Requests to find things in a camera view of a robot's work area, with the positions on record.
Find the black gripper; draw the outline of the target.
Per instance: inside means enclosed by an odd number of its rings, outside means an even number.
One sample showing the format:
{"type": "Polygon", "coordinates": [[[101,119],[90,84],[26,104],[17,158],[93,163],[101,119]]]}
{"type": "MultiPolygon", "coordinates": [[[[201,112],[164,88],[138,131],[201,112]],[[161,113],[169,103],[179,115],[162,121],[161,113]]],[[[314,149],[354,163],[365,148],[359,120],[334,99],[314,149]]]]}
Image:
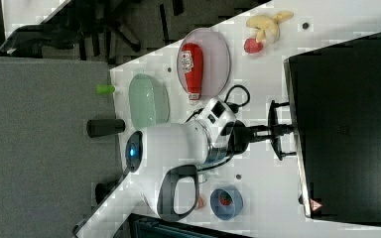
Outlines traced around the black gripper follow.
{"type": "Polygon", "coordinates": [[[286,135],[286,133],[292,133],[293,127],[287,124],[278,124],[273,126],[259,125],[257,126],[257,131],[269,131],[271,133],[285,134],[268,134],[255,136],[254,128],[247,127],[243,122],[237,120],[233,126],[228,141],[227,156],[240,155],[244,153],[254,138],[256,142],[278,140],[281,136],[286,135]]]}

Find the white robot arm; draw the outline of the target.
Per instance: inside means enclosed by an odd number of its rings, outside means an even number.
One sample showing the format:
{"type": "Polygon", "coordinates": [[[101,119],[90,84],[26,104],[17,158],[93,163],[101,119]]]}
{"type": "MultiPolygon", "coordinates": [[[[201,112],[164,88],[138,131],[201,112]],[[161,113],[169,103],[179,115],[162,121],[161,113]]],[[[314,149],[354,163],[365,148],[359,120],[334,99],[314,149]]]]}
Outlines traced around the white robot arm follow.
{"type": "Polygon", "coordinates": [[[199,173],[225,164],[251,143],[273,142],[294,131],[276,118],[247,127],[236,119],[237,109],[213,97],[193,120],[135,131],[125,147],[128,174],[73,232],[74,238],[113,238],[140,202],[164,221],[180,221],[197,205],[199,173]]]}

